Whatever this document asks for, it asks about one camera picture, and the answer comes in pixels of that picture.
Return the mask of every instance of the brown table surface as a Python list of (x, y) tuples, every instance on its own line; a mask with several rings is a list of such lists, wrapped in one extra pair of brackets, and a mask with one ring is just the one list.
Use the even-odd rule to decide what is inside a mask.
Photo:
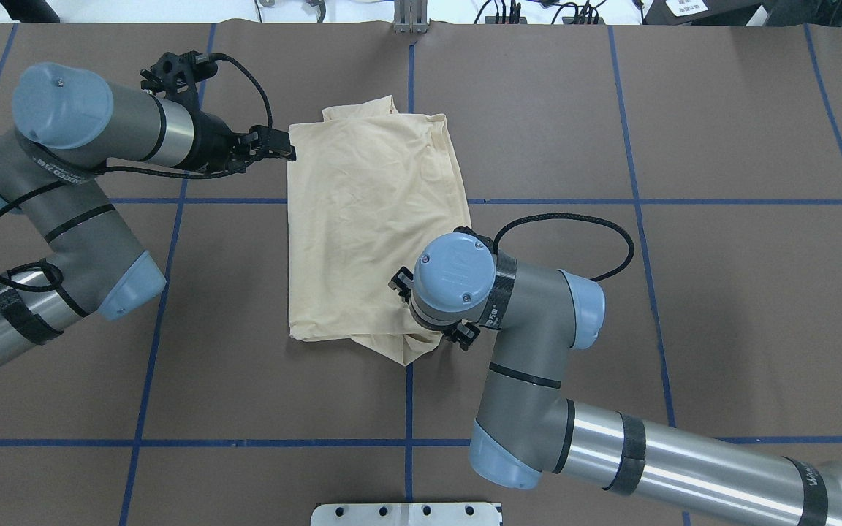
[[(0, 134), (30, 64), (136, 86), (164, 51), (210, 46), (253, 71), (282, 129), (385, 94), (447, 114), (484, 233), (551, 210), (624, 224), (638, 257), (604, 282), (605, 326), (566, 396), (842, 460), (842, 29), (0, 26)], [(203, 107), (234, 129), (262, 120), (228, 66)], [(0, 369), (0, 524), (305, 525), (317, 503), (472, 499), (509, 525), (715, 524), (550, 473), (532, 492), (479, 479), (466, 446), (488, 332), (407, 369), (289, 339), (283, 163), (101, 183), (170, 289)], [(592, 275), (621, 243), (548, 222), (504, 249)], [(47, 252), (25, 218), (0, 223), (0, 267)]]

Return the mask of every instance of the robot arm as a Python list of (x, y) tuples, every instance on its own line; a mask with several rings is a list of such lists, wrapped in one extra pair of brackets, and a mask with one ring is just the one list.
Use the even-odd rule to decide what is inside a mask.
[(200, 111), (196, 82), (216, 73), (217, 57), (164, 54), (143, 70), (151, 94), (53, 63), (21, 76), (15, 128), (0, 136), (0, 216), (20, 207), (53, 253), (0, 276), (0, 365), (90, 313), (119, 319), (164, 289), (164, 274), (94, 182), (113, 170), (107, 159), (197, 172), (123, 167), (185, 178), (243, 171), (263, 157), (294, 160), (287, 133), (271, 122), (234, 133)]
[(743, 524), (842, 524), (842, 463), (818, 468), (702, 438), (559, 394), (571, 349), (604, 319), (597, 283), (517, 262), (471, 231), (438, 237), (401, 290), (415, 320), (468, 346), (474, 320), (500, 330), (470, 445), (496, 484), (532, 489), (544, 472)]

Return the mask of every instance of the fabric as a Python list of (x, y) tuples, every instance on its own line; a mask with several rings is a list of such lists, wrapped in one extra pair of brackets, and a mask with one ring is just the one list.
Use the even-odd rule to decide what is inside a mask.
[(288, 164), (291, 337), (349, 338), (402, 365), (441, 340), (388, 282), (470, 210), (443, 115), (400, 114), (392, 97), (328, 107), (294, 124)]

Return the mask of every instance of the black cable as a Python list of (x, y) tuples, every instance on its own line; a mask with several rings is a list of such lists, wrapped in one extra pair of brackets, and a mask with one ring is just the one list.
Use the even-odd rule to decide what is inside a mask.
[(517, 220), (512, 221), (512, 223), (506, 224), (503, 226), (498, 233), (496, 234), (495, 239), (492, 242), (492, 251), (495, 254), (498, 254), (498, 241), (502, 239), (502, 236), (506, 234), (511, 229), (514, 229), (519, 224), (525, 223), (534, 223), (535, 221), (547, 221), (550, 219), (571, 219), (574, 221), (583, 221), (585, 223), (592, 223), (592, 224), (599, 224), (600, 226), (605, 226), (608, 229), (612, 229), (617, 231), (617, 233), (622, 236), (622, 239), (626, 240), (626, 245), (629, 247), (629, 253), (626, 254), (626, 258), (619, 264), (618, 267), (612, 269), (610, 272), (606, 272), (604, 274), (599, 274), (599, 276), (592, 278), (592, 281), (601, 282), (602, 280), (613, 277), (615, 274), (622, 272), (625, 267), (629, 266), (629, 262), (632, 262), (632, 257), (635, 256), (635, 243), (632, 242), (632, 236), (629, 236), (629, 233), (623, 229), (622, 226), (619, 226), (612, 221), (608, 221), (602, 219), (601, 217), (594, 217), (594, 216), (583, 216), (583, 214), (579, 213), (564, 213), (564, 212), (555, 212), (555, 213), (539, 213), (537, 216), (525, 216), (521, 217)]
[(324, 19), (327, 17), (327, 2), (324, 0), (315, 0), (311, 6), (314, 4), (320, 9), (320, 14), (317, 15), (317, 23), (324, 23)]
[(476, 19), (476, 20), (474, 20), (474, 23), (479, 23), (479, 18), (482, 16), (482, 11), (485, 11), (485, 8), (486, 8), (486, 7), (487, 7), (490, 3), (493, 3), (493, 2), (495, 2), (495, 0), (485, 0), (485, 2), (484, 2), (484, 3), (482, 3), (482, 6), (480, 7), (479, 12), (477, 13), (477, 19)]
[(261, 161), (265, 158), (266, 154), (268, 153), (268, 139), (270, 139), (271, 137), (272, 124), (274, 124), (271, 117), (271, 104), (268, 104), (268, 96), (267, 94), (265, 94), (265, 90), (262, 89), (262, 86), (258, 83), (258, 80), (255, 80), (255, 77), (251, 76), (251, 73), (247, 69), (245, 69), (245, 67), (242, 64), (240, 64), (240, 62), (238, 62), (238, 60), (236, 60), (235, 58), (223, 53), (211, 53), (210, 57), (214, 61), (224, 61), (233, 64), (233, 66), (236, 66), (236, 69), (240, 70), (240, 72), (245, 75), (246, 79), (249, 79), (251, 85), (255, 87), (255, 91), (257, 91), (259, 96), (262, 97), (262, 103), (265, 105), (265, 114), (268, 117), (268, 123), (265, 130), (265, 136), (260, 137), (262, 147), (258, 150), (258, 153), (255, 153), (254, 156), (240, 164), (240, 166), (234, 167), (234, 169), (226, 169), (222, 171), (215, 171), (212, 173), (183, 173), (176, 171), (143, 169), (142, 167), (119, 166), (106, 167), (106, 169), (97, 170), (97, 175), (102, 175), (110, 171), (129, 171), (133, 173), (155, 175), (158, 177), (171, 177), (174, 179), (218, 179), (220, 177), (225, 177), (234, 173), (240, 173), (241, 171), (245, 171), (245, 169), (248, 169), (248, 167), (250, 167), (253, 163), (257, 163), (258, 161)]
[[(19, 199), (15, 199), (11, 201), (6, 206), (0, 207), (0, 219), (11, 212), (11, 210), (20, 207), (21, 204), (26, 202), (27, 200), (33, 199), (34, 197), (40, 196), (40, 194), (44, 194), (50, 192), (51, 190), (56, 190), (64, 186), (64, 182), (62, 180), (58, 180), (58, 182), (45, 184), (41, 186), (37, 190), (32, 190), (27, 194), (19, 197)], [(23, 270), (40, 270), (43, 272), (50, 280), (49, 286), (30, 286), (30, 284), (18, 283), (16, 281), (11, 280), (11, 272), (23, 272)], [(47, 262), (40, 262), (40, 263), (28, 263), (26, 265), (21, 265), (19, 267), (15, 267), (15, 269), (10, 270), (9, 277), (3, 277), (0, 274), (0, 283), (4, 284), (4, 286), (10, 286), (16, 290), (24, 290), (26, 292), (50, 292), (51, 290), (56, 290), (58, 286), (60, 286), (61, 282), (64, 280), (64, 274), (61, 272), (57, 266), (51, 265), (51, 263)]]
[(558, 12), (554, 13), (554, 18), (551, 19), (552, 24), (558, 21), (558, 15), (561, 14), (564, 7), (574, 7), (574, 19), (577, 18), (577, 11), (580, 9), (580, 6), (578, 6), (575, 2), (565, 2), (558, 7)]

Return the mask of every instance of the label sticker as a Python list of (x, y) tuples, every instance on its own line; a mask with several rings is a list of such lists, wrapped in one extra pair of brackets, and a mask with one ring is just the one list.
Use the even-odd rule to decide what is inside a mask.
[(704, 0), (664, 0), (664, 3), (671, 13), (675, 13), (675, 17), (686, 17), (708, 10)]

